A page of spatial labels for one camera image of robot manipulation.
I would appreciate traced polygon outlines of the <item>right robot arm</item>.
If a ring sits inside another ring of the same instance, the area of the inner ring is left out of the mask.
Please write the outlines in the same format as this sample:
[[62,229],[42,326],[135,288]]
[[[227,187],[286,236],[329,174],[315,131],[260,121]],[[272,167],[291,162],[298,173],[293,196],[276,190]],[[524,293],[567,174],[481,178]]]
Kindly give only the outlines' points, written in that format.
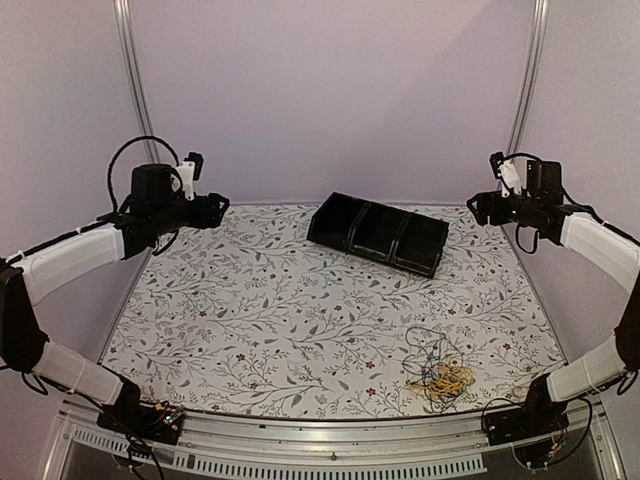
[[548,240],[576,253],[615,280],[629,295],[611,336],[577,360],[534,380],[517,427],[537,436],[552,424],[556,412],[577,397],[611,385],[624,394],[639,375],[639,242],[575,201],[562,184],[556,161],[523,154],[526,174],[519,175],[518,154],[491,155],[489,163],[498,189],[481,192],[467,207],[481,226],[512,224],[533,230],[535,242]]

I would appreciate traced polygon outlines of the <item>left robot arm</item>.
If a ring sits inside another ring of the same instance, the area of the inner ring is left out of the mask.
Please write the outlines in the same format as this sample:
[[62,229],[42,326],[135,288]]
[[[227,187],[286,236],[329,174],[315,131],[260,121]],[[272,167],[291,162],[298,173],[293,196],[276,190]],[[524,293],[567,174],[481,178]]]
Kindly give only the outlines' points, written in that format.
[[110,212],[1,262],[1,359],[3,367],[46,380],[64,392],[95,402],[128,434],[148,426],[139,387],[78,352],[52,341],[34,308],[61,287],[101,267],[131,259],[181,229],[220,226],[229,200],[198,195],[194,184],[204,158],[191,152],[170,164],[149,163],[131,172],[123,201],[112,197]]

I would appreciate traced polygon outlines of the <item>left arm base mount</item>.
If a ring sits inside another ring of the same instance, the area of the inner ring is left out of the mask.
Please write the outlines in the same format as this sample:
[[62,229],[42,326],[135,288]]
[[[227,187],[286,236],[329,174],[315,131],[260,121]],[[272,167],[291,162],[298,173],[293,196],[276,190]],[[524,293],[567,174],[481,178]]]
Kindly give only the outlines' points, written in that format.
[[185,409],[167,401],[141,404],[138,401],[104,406],[97,425],[114,432],[136,435],[143,440],[176,445],[184,423]]

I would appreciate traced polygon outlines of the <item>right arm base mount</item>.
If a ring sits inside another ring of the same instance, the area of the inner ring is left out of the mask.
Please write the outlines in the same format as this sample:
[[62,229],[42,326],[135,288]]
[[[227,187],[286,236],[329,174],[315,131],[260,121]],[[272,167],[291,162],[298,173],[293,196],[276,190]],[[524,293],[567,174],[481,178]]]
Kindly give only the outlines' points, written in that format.
[[550,465],[563,443],[563,431],[569,426],[567,403],[552,403],[549,409],[532,410],[525,406],[481,414],[481,428],[490,446],[511,444],[547,435],[547,439],[516,447],[515,458],[524,467],[535,470]]

